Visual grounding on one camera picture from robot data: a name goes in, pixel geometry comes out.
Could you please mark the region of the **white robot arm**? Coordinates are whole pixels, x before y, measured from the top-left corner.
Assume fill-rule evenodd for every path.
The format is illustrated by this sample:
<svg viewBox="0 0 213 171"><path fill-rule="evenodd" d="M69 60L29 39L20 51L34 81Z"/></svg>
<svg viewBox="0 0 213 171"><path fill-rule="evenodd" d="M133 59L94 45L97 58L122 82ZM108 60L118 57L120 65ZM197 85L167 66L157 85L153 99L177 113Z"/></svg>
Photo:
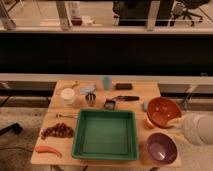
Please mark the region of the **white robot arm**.
<svg viewBox="0 0 213 171"><path fill-rule="evenodd" d="M193 145L213 145L213 115L186 114L168 121L167 126Z"/></svg>

